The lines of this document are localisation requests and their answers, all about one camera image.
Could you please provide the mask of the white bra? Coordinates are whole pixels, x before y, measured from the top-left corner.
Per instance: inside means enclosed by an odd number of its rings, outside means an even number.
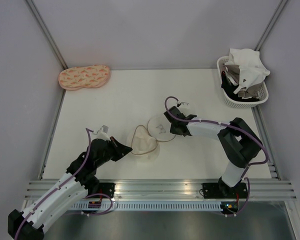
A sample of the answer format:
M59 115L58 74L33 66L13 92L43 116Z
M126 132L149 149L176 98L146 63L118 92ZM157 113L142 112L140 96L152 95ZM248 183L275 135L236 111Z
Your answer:
M231 48L228 62L224 65L239 65L239 86L233 91L234 94L242 88L262 84L271 73L261 62L260 53L249 48Z

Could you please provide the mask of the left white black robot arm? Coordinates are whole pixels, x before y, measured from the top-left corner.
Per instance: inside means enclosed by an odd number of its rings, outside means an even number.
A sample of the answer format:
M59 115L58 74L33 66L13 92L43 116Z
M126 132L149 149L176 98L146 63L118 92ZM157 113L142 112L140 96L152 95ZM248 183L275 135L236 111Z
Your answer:
M14 240L42 240L53 223L72 205L88 197L101 196L97 169L108 161L117 162L133 149L114 137L90 140L86 151L65 174L31 206L8 215L7 232Z

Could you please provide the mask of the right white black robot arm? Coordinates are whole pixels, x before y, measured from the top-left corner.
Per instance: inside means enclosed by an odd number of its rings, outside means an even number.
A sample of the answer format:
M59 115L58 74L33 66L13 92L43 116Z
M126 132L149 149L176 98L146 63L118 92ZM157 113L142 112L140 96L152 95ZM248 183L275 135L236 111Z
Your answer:
M195 114L185 115L176 106L166 110L170 133L179 136L202 136L220 142L228 164L217 183L203 183L205 199L246 198L247 187L242 182L249 163L262 150L263 144L247 123L239 117L229 123L200 120Z

